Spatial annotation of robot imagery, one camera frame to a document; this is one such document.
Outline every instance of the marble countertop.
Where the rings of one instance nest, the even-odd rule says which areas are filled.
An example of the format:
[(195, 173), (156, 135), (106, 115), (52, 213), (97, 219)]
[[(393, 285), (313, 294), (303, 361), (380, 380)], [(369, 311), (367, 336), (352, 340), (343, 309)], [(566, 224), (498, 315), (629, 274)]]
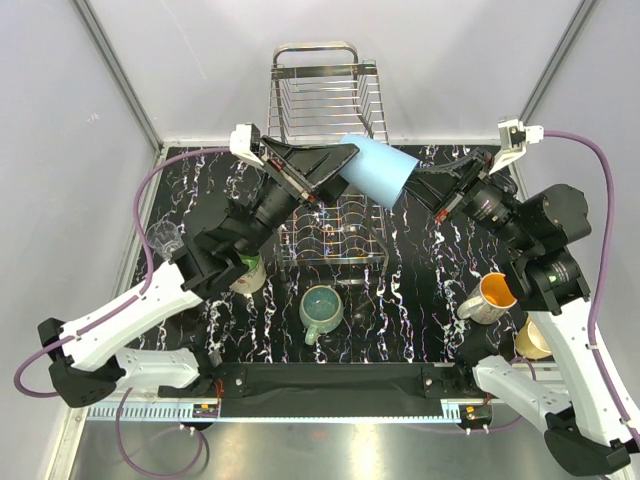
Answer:
[[(442, 163), (469, 151), (465, 146), (405, 146), (426, 163)], [(173, 148), (168, 158), (182, 150)], [(149, 225), (183, 219), (205, 189), (221, 188), (246, 198), (256, 186), (256, 171), (230, 154), (203, 156), (166, 169), (153, 203)], [(480, 278), (497, 271), (503, 251), (495, 238), (465, 218), (439, 225), (411, 197), (403, 195), (384, 215), (389, 265), (304, 266), (280, 275), (277, 235), (261, 249), (267, 281), (251, 296), (231, 291), (200, 307), (167, 319), (131, 346), (175, 349), (186, 342), (219, 350), (227, 362), (434, 362), (451, 360), (470, 335), (488, 348), (513, 350), (524, 324), (514, 307), (488, 327), (460, 320), (457, 306)], [(156, 265), (161, 259), (156, 257)], [(141, 256), (134, 282), (144, 267)], [(356, 283), (344, 283), (344, 280)], [(312, 285), (329, 284), (340, 294), (344, 320), (314, 346), (304, 343), (298, 308)]]

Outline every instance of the white wall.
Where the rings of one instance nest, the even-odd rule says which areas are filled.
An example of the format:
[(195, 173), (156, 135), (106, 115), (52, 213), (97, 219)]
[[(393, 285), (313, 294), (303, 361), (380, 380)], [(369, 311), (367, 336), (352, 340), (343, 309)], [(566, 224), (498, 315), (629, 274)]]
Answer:
[(392, 139), (497, 138), (578, 3), (91, 0), (159, 135), (218, 141), (264, 129), (277, 45), (327, 40), (377, 60)]
[[(43, 478), (62, 408), (18, 394), (13, 372), (36, 326), (109, 299), (134, 189), (153, 154), (67, 0), (0, 5), (0, 464)], [(27, 372), (50, 391), (47, 362)]]
[[(532, 119), (532, 124), (584, 135), (611, 162), (616, 220), (611, 264), (600, 313), (602, 334), (627, 388), (640, 404), (640, 3), (600, 2)], [(529, 194), (554, 183), (585, 192), (593, 233), (571, 247), (595, 288), (605, 219), (605, 185), (585, 147), (545, 139), (520, 161)]]

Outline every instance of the rack handle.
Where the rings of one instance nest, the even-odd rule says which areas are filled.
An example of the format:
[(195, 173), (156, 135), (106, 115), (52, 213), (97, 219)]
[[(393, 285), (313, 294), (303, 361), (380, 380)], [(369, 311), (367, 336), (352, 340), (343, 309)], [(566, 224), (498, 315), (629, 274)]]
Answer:
[(318, 52), (327, 50), (345, 50), (353, 55), (353, 63), (358, 63), (358, 50), (349, 42), (302, 42), (285, 43), (273, 51), (273, 64), (278, 64), (278, 57), (286, 52)]

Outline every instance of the metal dish rack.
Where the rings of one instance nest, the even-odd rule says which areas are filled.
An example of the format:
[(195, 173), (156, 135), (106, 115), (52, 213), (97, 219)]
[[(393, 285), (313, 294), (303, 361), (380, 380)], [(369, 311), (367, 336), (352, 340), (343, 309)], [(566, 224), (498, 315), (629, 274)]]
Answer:
[[(308, 53), (305, 57), (309, 60), (327, 51), (350, 53), (352, 61), (298, 66), (278, 63), (284, 53)], [(346, 42), (276, 48), (268, 135), (293, 145), (318, 145), (337, 143), (346, 134), (389, 143), (376, 63), (359, 62), (356, 48)], [(333, 207), (319, 212), (298, 208), (280, 227), (276, 250), (283, 276), (284, 268), (291, 266), (380, 263), (384, 275), (389, 262), (384, 209), (348, 189)]]

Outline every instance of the blue cup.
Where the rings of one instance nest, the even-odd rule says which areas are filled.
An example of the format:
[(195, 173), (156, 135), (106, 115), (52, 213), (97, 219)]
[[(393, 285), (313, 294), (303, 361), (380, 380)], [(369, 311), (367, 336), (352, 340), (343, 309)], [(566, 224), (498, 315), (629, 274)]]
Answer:
[(384, 143), (359, 135), (345, 135), (360, 152), (340, 170), (340, 176), (376, 203), (391, 210), (418, 160)]

